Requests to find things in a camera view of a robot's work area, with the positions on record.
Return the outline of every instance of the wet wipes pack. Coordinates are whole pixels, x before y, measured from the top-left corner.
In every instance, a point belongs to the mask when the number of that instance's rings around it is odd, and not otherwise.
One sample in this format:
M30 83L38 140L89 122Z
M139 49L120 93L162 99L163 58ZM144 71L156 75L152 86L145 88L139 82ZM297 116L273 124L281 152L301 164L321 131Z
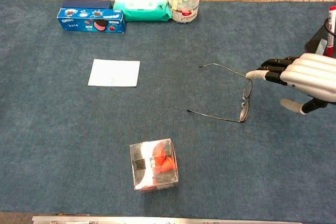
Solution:
M114 9L124 12L125 21L168 21L168 0L114 0Z

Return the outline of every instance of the robot finger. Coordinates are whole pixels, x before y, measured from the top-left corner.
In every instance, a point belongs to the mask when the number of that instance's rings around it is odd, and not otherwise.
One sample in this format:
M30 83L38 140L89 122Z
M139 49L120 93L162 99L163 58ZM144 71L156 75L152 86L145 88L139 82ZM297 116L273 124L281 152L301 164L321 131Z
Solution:
M282 73L286 67L274 67L274 66L263 66L258 68L258 70L269 70L274 73Z
M319 108L325 108L328 105L328 102L313 98L309 102L302 104L288 99L281 99L280 104L288 110L304 115Z
M263 79L271 82L275 82L282 85L287 85L286 82L282 81L281 73L272 72L269 70L254 70L250 71L246 74L246 79L254 80L254 79Z
M266 60L263 64L261 64L261 66L286 67L288 65L291 65L292 63L293 63L292 60L269 59Z
M295 61L296 59L299 59L299 57L296 56L290 56L290 57L285 57L284 60L291 60L291 61Z

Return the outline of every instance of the sheet of paper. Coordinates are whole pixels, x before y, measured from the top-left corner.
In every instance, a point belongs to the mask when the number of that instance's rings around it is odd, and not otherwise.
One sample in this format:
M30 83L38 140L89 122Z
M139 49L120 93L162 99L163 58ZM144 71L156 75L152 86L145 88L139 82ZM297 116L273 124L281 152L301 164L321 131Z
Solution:
M88 86L136 87L139 61L94 59Z

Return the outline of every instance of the oreo box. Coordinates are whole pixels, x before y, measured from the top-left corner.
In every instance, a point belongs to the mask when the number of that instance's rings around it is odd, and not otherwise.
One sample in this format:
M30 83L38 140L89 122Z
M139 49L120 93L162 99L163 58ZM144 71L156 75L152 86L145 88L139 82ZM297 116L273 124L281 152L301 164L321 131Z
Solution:
M112 3L109 0L64 0L62 8L112 9Z
M122 10L61 8L57 19L65 31L103 31L106 33L125 31Z

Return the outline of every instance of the plastic jar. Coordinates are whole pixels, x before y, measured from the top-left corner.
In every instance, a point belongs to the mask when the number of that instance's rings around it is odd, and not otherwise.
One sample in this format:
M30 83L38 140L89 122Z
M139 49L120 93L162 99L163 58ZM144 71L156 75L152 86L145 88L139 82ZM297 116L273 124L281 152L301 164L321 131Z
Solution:
M178 23L193 21L197 16L199 3L200 0L169 0L173 20Z

